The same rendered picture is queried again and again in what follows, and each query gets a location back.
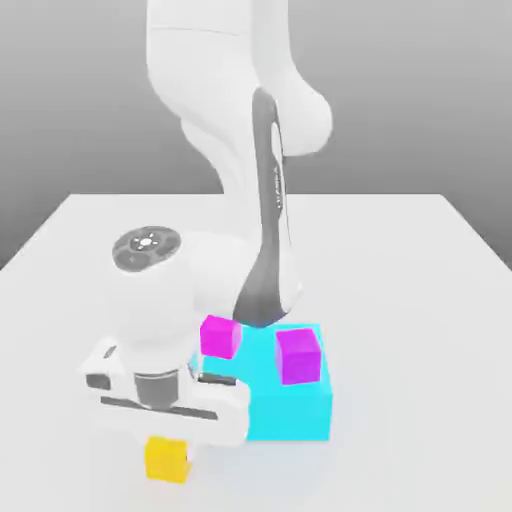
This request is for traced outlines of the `large cyan box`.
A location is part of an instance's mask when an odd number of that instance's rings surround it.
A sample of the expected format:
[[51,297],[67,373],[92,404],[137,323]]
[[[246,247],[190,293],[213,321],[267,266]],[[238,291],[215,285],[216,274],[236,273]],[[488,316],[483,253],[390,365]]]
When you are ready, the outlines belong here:
[[[312,328],[322,349],[318,382],[284,386],[275,362],[276,332]],[[203,371],[245,382],[251,391],[250,441],[327,441],[333,391],[318,324],[242,325],[242,340],[231,360],[203,355]]]

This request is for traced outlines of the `small yellow cube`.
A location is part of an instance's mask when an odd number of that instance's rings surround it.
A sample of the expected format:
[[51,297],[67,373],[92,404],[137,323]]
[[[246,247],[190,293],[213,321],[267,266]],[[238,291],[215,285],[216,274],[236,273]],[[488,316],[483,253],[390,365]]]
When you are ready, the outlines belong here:
[[191,469],[187,443],[152,436],[145,444],[144,464],[149,479],[184,484]]

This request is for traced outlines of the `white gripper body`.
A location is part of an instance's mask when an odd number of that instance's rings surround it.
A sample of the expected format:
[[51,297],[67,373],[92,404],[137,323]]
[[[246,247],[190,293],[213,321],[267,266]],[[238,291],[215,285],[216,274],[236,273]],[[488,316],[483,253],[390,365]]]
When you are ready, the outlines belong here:
[[236,447],[248,434],[249,404],[246,384],[194,384],[168,409],[147,409],[132,400],[103,396],[95,413],[103,426],[127,431],[140,440],[156,436]]

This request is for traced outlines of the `small purple cube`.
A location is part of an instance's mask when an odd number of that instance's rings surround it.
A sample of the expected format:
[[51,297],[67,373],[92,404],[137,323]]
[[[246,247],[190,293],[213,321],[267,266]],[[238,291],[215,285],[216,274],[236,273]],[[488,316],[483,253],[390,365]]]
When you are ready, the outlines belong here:
[[322,349],[313,329],[277,331],[275,362],[284,386],[318,382],[321,378]]

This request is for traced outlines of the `small magenta cube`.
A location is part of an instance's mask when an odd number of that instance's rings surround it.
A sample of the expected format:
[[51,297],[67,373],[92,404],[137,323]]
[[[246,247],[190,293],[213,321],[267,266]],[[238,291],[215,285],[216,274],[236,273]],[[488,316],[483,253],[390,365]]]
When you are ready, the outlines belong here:
[[200,327],[201,353],[231,360],[242,340],[242,325],[234,320],[208,315]]

